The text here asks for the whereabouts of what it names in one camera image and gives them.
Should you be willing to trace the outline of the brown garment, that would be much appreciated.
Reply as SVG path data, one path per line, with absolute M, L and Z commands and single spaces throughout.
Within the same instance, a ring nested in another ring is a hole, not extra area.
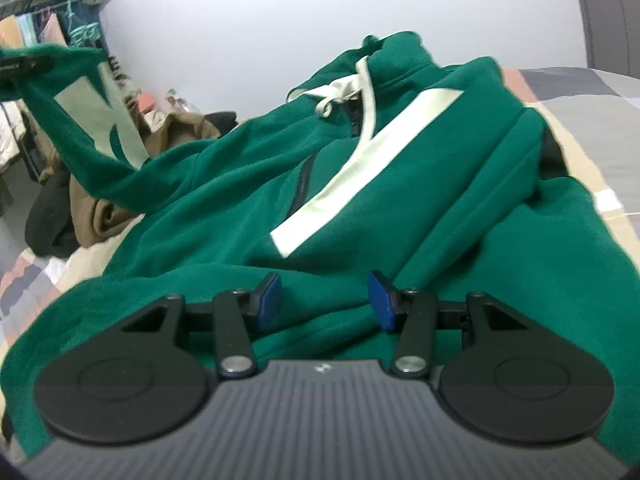
M 235 114 L 205 116 L 189 112 L 168 114 L 153 130 L 139 110 L 139 99 L 127 96 L 124 103 L 134 126 L 151 158 L 160 156 L 179 145 L 199 140 L 218 140 L 230 131 L 218 126 L 218 118 L 230 118 L 230 127 L 236 125 Z M 132 219 L 142 213 L 140 205 L 148 201 L 139 194 L 149 189 L 130 172 L 107 185 L 107 190 L 94 194 L 85 189 L 75 176 L 70 177 L 70 216 L 81 247 L 105 242 L 120 234 Z

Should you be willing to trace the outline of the pink hanging garment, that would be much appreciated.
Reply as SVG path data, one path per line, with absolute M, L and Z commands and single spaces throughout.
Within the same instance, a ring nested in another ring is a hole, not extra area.
M 44 23 L 40 34 L 40 41 L 43 44 L 56 44 L 62 47 L 67 46 L 60 20 L 55 13 L 52 13 Z

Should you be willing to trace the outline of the black garment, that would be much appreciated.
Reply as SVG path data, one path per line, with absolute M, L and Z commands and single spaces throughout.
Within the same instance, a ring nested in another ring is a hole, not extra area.
M 26 219 L 25 242 L 37 257 L 66 259 L 79 248 L 68 171 L 54 174 L 43 185 Z

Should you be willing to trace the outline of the light blue hanging garment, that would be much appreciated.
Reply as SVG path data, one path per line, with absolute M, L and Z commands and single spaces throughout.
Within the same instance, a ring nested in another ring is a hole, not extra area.
M 32 14 L 26 13 L 16 18 L 18 29 L 20 30 L 25 47 L 32 47 L 38 44 L 38 36 L 35 30 Z

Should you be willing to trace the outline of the green hooded sweatshirt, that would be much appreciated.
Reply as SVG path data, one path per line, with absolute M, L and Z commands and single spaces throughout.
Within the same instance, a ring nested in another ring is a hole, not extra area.
M 44 310 L 1 371 L 27 455 L 49 440 L 34 400 L 49 362 L 158 297 L 190 302 L 281 275 L 254 351 L 280 359 L 380 359 L 367 276 L 484 290 L 593 354 L 615 398 L 601 442 L 639 458 L 639 273 L 566 170 L 551 129 L 491 58 L 440 67 L 413 32 L 368 37 L 275 110 L 218 140 L 145 154 L 104 53 L 38 46 L 46 72 L 2 84 L 89 192 L 131 172 L 138 225 L 98 278 Z

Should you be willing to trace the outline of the patchwork bed quilt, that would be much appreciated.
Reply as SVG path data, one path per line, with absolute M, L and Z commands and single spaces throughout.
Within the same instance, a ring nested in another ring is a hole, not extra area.
M 570 174 L 588 188 L 594 206 L 632 261 L 639 259 L 639 81 L 590 68 L 505 70 L 504 81 L 536 108 L 561 145 Z M 46 178 L 62 171 L 52 145 L 36 135 L 47 161 Z M 25 224 L 40 192 L 29 197 L 15 185 L 2 188 L 5 217 L 17 218 L 18 240 L 1 245 L 1 349 L 8 351 L 40 313 L 63 292 L 99 276 L 137 224 L 68 258 L 37 257 L 25 242 Z

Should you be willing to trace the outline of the grey wardrobe door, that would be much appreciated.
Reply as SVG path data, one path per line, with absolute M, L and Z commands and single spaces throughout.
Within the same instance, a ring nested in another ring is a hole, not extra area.
M 579 0 L 588 66 L 639 77 L 639 0 Z

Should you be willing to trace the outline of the tan hanging garment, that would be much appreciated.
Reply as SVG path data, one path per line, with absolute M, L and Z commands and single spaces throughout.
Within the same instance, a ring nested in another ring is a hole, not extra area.
M 10 15 L 0 21 L 0 46 L 9 49 L 24 47 L 20 25 L 15 15 Z

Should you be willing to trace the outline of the pink box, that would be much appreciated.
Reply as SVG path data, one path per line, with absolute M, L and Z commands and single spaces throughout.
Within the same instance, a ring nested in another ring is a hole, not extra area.
M 137 95 L 138 100 L 138 110 L 144 115 L 152 112 L 154 110 L 156 102 L 154 98 L 149 94 L 149 92 L 142 91 Z

